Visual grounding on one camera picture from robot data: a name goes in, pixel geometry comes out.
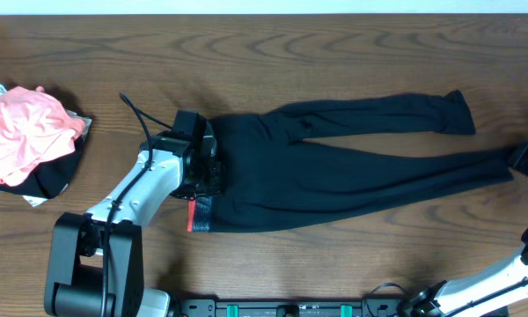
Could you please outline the black leggings red waistband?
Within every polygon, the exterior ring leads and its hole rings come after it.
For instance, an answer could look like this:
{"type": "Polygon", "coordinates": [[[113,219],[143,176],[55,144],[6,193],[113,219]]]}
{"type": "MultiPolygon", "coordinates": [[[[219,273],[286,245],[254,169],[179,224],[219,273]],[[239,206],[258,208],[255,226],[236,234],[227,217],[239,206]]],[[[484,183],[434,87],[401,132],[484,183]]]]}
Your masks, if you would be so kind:
{"type": "Polygon", "coordinates": [[[472,135],[461,92],[315,100],[211,120],[224,190],[188,207],[191,232],[272,232],[358,217],[512,180],[510,148],[409,158],[325,146],[322,137],[472,135]]]}

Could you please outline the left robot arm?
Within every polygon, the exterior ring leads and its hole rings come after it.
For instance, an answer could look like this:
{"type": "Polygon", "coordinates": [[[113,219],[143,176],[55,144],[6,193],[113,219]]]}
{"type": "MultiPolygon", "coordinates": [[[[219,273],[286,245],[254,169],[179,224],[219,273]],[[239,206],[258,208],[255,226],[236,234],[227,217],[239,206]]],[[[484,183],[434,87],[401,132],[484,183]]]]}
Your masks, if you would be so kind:
{"type": "Polygon", "coordinates": [[[144,285],[143,231],[169,196],[217,195],[222,167],[200,114],[179,111],[148,135],[129,173],[84,214],[55,222],[44,309],[51,316],[173,316],[171,296],[144,285]]]}

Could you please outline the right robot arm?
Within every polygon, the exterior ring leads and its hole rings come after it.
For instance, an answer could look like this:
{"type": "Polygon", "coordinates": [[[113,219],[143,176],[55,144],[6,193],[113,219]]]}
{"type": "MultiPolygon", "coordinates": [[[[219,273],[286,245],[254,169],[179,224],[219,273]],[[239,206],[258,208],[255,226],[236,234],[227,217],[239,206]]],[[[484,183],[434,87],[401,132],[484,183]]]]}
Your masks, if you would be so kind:
{"type": "Polygon", "coordinates": [[[399,316],[483,316],[528,299],[528,228],[511,256],[476,275],[442,282],[400,305],[399,316]]]}

